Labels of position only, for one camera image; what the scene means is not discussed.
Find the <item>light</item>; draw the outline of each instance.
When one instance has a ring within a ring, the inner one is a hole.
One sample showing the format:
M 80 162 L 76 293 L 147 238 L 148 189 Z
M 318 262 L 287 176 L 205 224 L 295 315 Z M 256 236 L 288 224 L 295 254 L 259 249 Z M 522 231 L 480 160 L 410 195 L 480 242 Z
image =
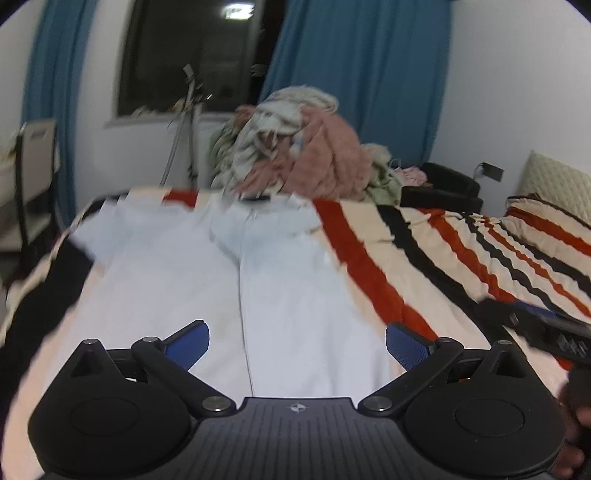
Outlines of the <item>light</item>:
M 254 9 L 254 4 L 229 4 L 222 9 L 222 17 L 225 20 L 248 20 Z

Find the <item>black cushion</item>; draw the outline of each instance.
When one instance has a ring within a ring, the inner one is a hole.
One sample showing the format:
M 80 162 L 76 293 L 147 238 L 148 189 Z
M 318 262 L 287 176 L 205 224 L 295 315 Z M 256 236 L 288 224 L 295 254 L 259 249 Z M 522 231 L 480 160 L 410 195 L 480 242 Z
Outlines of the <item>black cushion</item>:
M 450 212 L 480 213 L 480 185 L 463 173 L 436 163 L 425 163 L 421 170 L 433 187 L 404 187 L 400 206 L 440 208 Z

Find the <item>pillow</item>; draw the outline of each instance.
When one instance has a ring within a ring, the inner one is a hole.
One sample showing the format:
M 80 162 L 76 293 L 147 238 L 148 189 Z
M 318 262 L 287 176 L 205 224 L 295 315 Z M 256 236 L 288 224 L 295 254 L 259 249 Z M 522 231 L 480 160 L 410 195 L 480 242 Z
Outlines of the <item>pillow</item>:
M 517 195 L 532 193 L 591 223 L 591 175 L 532 151 Z

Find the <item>black stripe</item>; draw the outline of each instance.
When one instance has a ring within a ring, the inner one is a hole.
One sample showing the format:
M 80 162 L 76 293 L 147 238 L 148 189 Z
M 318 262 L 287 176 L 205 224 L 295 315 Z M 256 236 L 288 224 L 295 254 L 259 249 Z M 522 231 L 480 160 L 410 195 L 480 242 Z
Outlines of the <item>black stripe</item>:
M 486 322 L 476 314 L 476 302 L 468 296 L 460 283 L 450 278 L 439 267 L 436 267 L 427 254 L 418 246 L 397 208 L 378 205 L 378 212 L 382 221 L 388 225 L 390 232 L 394 236 L 392 243 L 404 251 L 408 261 L 414 268 L 420 270 L 433 285 L 466 314 L 491 345 L 497 340 L 511 340 L 511 335 L 500 323 Z
M 560 261 L 557 258 L 545 254 L 533 245 L 524 242 L 518 236 L 512 234 L 502 223 L 500 223 L 499 226 L 513 240 L 519 243 L 523 248 L 529 250 L 531 254 L 534 256 L 534 258 L 546 262 L 550 267 L 552 267 L 552 270 L 554 270 L 555 272 L 562 273 L 563 275 L 572 278 L 579 286 L 579 289 L 581 291 L 584 291 L 587 294 L 587 296 L 591 299 L 591 279 L 587 275 L 577 270 L 576 268 L 564 263 L 563 261 Z
M 4 438 L 10 403 L 21 377 L 45 336 L 59 326 L 67 309 L 78 301 L 91 268 L 92 261 L 65 239 L 47 278 L 20 302 L 0 348 L 0 439 Z
M 501 263 L 501 265 L 503 265 L 503 267 L 505 267 L 509 271 L 509 273 L 511 274 L 511 278 L 513 280 L 519 282 L 519 284 L 522 287 L 526 288 L 528 292 L 538 297 L 547 309 L 552 310 L 554 312 L 564 313 L 564 311 L 560 307 L 558 307 L 558 305 L 556 305 L 552 300 L 550 300 L 550 297 L 544 290 L 540 290 L 539 288 L 534 287 L 531 284 L 531 281 L 528 278 L 528 276 L 521 270 L 518 270 L 513 266 L 513 263 L 511 262 L 510 258 L 507 258 L 501 250 L 499 250 L 497 247 L 492 245 L 492 243 L 488 242 L 486 238 L 484 238 L 484 235 L 476 226 L 474 218 L 464 215 L 464 220 L 466 221 L 466 224 L 470 231 L 476 236 L 476 241 L 478 241 L 482 248 L 489 253 L 491 258 L 496 258 Z

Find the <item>wall outlet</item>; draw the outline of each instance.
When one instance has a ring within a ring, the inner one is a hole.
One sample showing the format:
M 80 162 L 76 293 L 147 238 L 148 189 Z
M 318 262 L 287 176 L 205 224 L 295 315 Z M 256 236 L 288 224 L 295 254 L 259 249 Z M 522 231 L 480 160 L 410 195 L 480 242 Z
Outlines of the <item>wall outlet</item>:
M 489 177 L 490 179 L 493 179 L 496 181 L 501 181 L 503 179 L 504 173 L 505 173 L 505 170 L 503 170 L 502 168 L 499 168 L 499 167 L 495 167 L 494 165 L 491 165 L 490 163 L 483 163 L 482 164 L 482 174 L 485 177 Z

